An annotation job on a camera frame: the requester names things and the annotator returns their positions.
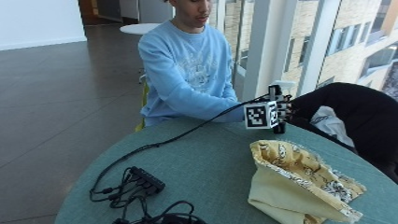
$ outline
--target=man's arm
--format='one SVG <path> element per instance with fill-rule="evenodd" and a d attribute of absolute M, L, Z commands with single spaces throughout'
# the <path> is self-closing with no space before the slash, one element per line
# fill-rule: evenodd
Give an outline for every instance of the man's arm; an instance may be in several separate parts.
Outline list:
<path fill-rule="evenodd" d="M 210 119 L 221 111 L 238 104 L 238 102 L 229 99 L 193 90 L 180 74 L 169 50 L 162 49 L 161 43 L 153 38 L 142 37 L 140 54 L 146 77 L 157 90 L 160 98 L 176 112 L 197 119 Z M 217 121 L 242 121 L 242 115 L 242 108 L 240 108 Z"/>

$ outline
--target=cord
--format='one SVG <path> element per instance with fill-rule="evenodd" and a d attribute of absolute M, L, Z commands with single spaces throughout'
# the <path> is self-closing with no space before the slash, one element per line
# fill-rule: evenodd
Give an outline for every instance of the cord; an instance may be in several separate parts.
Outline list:
<path fill-rule="evenodd" d="M 129 157 L 132 157 L 135 154 L 148 150 L 149 148 L 152 147 L 160 147 L 170 142 L 174 142 L 176 140 L 178 140 L 180 138 L 182 138 L 186 134 L 192 133 L 194 130 L 197 130 L 198 128 L 201 128 L 205 124 L 208 124 L 209 122 L 212 122 L 214 119 L 217 119 L 218 117 L 221 117 L 222 115 L 228 114 L 230 111 L 233 111 L 234 109 L 237 109 L 238 107 L 244 106 L 244 105 L 248 105 L 248 104 L 253 104 L 253 103 L 261 103 L 264 102 L 266 99 L 266 97 L 269 96 L 269 94 L 265 94 L 260 97 L 257 97 L 256 99 L 253 100 L 249 100 L 244 103 L 240 103 L 238 105 L 234 105 L 232 106 L 230 108 L 228 108 L 226 110 L 224 110 L 222 112 L 218 113 L 218 115 L 216 115 L 212 119 L 208 119 L 206 121 L 204 121 L 197 127 L 194 127 L 193 129 L 190 129 L 189 131 L 186 131 L 185 133 L 180 134 L 178 136 L 162 141 L 162 142 L 158 142 L 158 143 L 154 143 L 154 144 L 149 144 L 149 145 L 145 145 L 142 147 L 138 147 L 137 149 L 135 149 L 133 151 L 131 151 L 129 153 L 127 153 L 124 156 L 121 156 L 117 160 L 115 160 L 105 168 L 104 170 L 100 172 L 99 174 L 99 177 L 96 179 L 96 182 L 93 184 L 93 187 L 92 189 L 89 190 L 89 200 L 92 202 L 101 202 L 101 201 L 105 201 L 107 199 L 103 199 L 103 200 L 96 200 L 93 199 L 93 194 L 97 194 L 99 192 L 95 191 L 95 189 L 97 188 L 99 184 L 100 184 L 100 181 L 104 177 L 104 175 L 108 173 L 108 171 L 112 169 L 112 167 L 119 164 L 121 161 L 125 161 Z"/>

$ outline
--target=glass window pane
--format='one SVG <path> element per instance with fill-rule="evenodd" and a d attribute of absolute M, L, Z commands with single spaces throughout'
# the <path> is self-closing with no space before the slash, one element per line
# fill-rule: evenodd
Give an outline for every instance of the glass window pane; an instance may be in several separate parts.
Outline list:
<path fill-rule="evenodd" d="M 256 1 L 226 1 L 224 34 L 232 46 L 234 65 L 234 88 L 241 96 L 244 74 L 249 57 L 249 44 Z"/>
<path fill-rule="evenodd" d="M 290 94 L 296 96 L 298 82 L 304 70 L 304 62 L 308 54 L 308 46 L 312 39 L 313 23 L 320 1 L 298 1 L 294 12 L 294 25 L 292 40 L 286 55 L 284 81 L 296 83 Z"/>
<path fill-rule="evenodd" d="M 325 57 L 318 87 L 330 82 L 354 83 L 389 93 L 398 100 L 398 60 L 394 61 L 398 31 L 393 23 L 387 24 L 397 20 L 398 8 L 393 12 L 389 5 L 390 0 L 342 0 L 333 28 L 341 35 L 335 52 Z"/>

